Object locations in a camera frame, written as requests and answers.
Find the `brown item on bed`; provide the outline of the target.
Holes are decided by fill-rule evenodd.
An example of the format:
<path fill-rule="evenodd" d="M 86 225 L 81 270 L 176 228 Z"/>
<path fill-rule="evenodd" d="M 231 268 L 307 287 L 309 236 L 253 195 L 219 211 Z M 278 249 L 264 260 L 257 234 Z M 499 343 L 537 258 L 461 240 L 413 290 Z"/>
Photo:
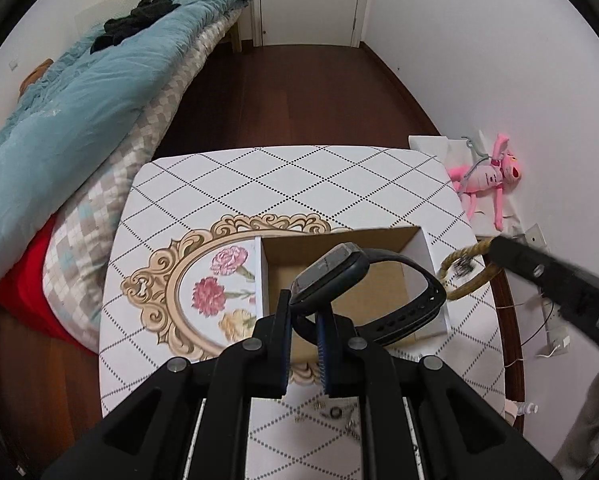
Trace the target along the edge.
<path fill-rule="evenodd" d="M 53 64 L 52 58 L 47 58 L 44 62 L 37 65 L 34 70 L 32 70 L 21 82 L 19 88 L 19 96 L 22 96 L 26 89 L 34 84 L 38 79 L 42 78 L 45 75 L 45 72 L 48 68 Z"/>

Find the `checkered bed mattress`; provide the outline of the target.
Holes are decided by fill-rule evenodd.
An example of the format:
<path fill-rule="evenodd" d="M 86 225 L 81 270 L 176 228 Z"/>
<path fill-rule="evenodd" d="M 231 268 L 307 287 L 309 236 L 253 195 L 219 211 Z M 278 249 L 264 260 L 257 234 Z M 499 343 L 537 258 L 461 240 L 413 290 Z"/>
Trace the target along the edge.
<path fill-rule="evenodd" d="M 42 264 L 42 293 L 80 347 L 99 350 L 106 267 L 132 181 L 153 157 L 191 81 L 238 18 L 238 10 L 230 11 L 189 41 L 173 75 L 124 140 L 58 211 Z"/>

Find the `white bottle on floor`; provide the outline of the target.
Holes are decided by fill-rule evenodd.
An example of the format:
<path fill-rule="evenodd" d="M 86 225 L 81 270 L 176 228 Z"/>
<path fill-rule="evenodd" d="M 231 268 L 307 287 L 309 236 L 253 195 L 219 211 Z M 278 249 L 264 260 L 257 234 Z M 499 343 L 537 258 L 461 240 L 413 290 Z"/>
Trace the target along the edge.
<path fill-rule="evenodd" d="M 520 402 L 505 399 L 505 414 L 512 417 L 525 416 L 538 412 L 538 405 L 534 402 Z"/>

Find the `patterned white tablecloth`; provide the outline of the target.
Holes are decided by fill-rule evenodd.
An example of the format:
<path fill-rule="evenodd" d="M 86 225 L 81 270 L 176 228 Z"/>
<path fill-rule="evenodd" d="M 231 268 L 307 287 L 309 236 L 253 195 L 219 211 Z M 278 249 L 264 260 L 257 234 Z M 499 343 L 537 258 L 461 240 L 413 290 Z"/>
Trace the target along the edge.
<path fill-rule="evenodd" d="M 436 274 L 476 240 L 443 165 L 417 151 L 279 146 L 145 164 L 106 271 L 102 415 L 169 359 L 213 359 L 252 337 L 282 289 L 315 297 L 309 287 L 328 272 L 317 261 L 348 242 L 400 252 Z M 410 266 L 372 263 L 333 311 L 362 327 L 420 299 L 427 285 Z M 438 356 L 503 415 L 495 310 L 483 286 L 388 349 L 412 361 Z M 288 393 L 252 403 L 246 479 L 361 479 L 357 399 L 325 396 L 317 359 L 317 347 L 293 334 Z"/>

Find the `red bed sheet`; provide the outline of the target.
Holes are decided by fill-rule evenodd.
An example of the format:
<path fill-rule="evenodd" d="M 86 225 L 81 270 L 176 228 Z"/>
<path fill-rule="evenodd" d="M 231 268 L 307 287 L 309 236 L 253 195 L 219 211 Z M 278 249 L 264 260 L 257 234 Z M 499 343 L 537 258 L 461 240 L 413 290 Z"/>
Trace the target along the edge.
<path fill-rule="evenodd" d="M 53 214 L 36 233 L 20 260 L 0 280 L 0 307 L 35 333 L 62 340 L 94 355 L 78 342 L 51 311 L 42 290 L 42 267 L 58 214 Z"/>

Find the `white cardboard box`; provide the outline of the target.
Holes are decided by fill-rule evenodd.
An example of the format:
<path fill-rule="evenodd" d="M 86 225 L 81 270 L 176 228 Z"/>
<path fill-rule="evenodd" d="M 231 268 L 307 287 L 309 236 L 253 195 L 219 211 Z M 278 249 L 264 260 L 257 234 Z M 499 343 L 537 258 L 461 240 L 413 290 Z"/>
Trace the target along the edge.
<path fill-rule="evenodd" d="M 385 249 L 404 256 L 433 274 L 439 259 L 433 252 L 432 236 L 420 226 L 393 229 L 333 231 L 306 234 L 282 231 L 255 237 L 257 307 L 275 313 L 282 289 L 292 289 L 295 278 L 341 244 L 360 249 Z M 380 320 L 426 290 L 422 272 L 398 261 L 359 264 L 356 270 L 336 273 L 331 280 L 339 294 L 333 299 L 336 314 L 347 316 L 361 327 Z"/>

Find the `black clothing on bed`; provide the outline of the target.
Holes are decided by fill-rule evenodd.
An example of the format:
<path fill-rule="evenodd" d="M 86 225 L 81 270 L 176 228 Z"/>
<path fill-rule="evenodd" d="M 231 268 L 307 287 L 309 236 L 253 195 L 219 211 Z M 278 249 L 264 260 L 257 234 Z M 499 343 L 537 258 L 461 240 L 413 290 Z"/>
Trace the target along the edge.
<path fill-rule="evenodd" d="M 118 46 L 125 39 L 149 28 L 178 6 L 179 3 L 174 3 L 173 0 L 140 0 L 127 15 L 110 18 L 103 24 L 103 32 L 94 40 L 90 53 Z"/>

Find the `white power strip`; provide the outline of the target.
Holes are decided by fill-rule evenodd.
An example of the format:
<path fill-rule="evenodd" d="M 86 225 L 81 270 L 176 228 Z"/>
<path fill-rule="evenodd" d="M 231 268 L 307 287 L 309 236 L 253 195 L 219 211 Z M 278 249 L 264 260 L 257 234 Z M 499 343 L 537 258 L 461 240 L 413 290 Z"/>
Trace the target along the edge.
<path fill-rule="evenodd" d="M 571 336 L 569 336 L 569 329 L 561 317 L 560 307 L 553 299 L 554 284 L 553 278 L 548 272 L 548 265 L 545 263 L 540 270 L 542 270 L 542 274 L 535 271 L 534 276 L 537 278 L 536 287 L 542 308 L 543 322 L 542 326 L 526 339 L 526 342 L 530 342 L 537 335 L 544 334 L 546 345 L 537 351 L 536 358 L 547 360 L 569 352 Z"/>

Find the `white door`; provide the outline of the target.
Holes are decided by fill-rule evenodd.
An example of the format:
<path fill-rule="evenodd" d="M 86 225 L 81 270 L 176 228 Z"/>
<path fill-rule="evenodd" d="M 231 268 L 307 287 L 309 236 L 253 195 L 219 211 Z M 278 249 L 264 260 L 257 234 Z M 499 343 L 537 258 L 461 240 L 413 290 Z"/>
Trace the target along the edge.
<path fill-rule="evenodd" d="M 265 47 L 353 42 L 358 0 L 260 0 Z"/>

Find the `black smartwatch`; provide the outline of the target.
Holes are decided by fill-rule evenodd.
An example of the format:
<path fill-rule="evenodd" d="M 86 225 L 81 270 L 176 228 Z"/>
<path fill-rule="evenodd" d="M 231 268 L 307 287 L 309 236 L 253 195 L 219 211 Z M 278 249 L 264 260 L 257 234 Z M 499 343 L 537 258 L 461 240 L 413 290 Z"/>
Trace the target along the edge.
<path fill-rule="evenodd" d="M 327 308 L 349 318 L 362 338 L 385 346 L 449 332 L 443 285 L 428 264 L 403 252 L 336 245 L 301 271 L 290 291 L 294 330 L 312 344 L 318 314 Z"/>

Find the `gold earring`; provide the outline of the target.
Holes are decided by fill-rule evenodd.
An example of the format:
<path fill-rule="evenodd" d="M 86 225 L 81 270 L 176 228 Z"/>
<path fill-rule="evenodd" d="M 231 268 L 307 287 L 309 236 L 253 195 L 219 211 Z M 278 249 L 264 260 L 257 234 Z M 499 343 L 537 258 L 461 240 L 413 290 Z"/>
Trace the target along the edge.
<path fill-rule="evenodd" d="M 298 424 L 308 419 L 329 419 L 330 408 L 323 399 L 316 399 L 310 404 L 300 406 L 294 415 L 294 422 Z"/>

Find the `pink plush toy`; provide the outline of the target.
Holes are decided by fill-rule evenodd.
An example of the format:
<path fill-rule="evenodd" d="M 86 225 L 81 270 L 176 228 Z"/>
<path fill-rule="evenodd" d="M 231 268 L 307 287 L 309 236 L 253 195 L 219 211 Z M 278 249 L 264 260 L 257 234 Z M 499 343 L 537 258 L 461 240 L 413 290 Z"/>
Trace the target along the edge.
<path fill-rule="evenodd" d="M 453 188 L 460 197 L 467 218 L 471 220 L 477 208 L 477 196 L 493 192 L 493 227 L 505 231 L 505 185 L 521 180 L 522 170 L 516 156 L 509 149 L 510 137 L 499 133 L 491 153 L 482 153 L 469 138 L 467 147 L 478 156 L 472 165 L 455 166 L 447 169 Z"/>

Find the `teal blue duvet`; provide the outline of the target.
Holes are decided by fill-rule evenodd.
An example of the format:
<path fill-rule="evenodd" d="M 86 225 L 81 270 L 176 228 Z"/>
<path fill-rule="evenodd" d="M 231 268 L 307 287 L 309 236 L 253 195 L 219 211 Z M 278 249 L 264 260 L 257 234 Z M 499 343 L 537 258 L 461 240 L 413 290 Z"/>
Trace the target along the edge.
<path fill-rule="evenodd" d="M 88 35 L 32 84 L 0 130 L 0 280 L 38 230 L 115 150 L 193 38 L 250 0 L 174 0 L 114 47 Z"/>

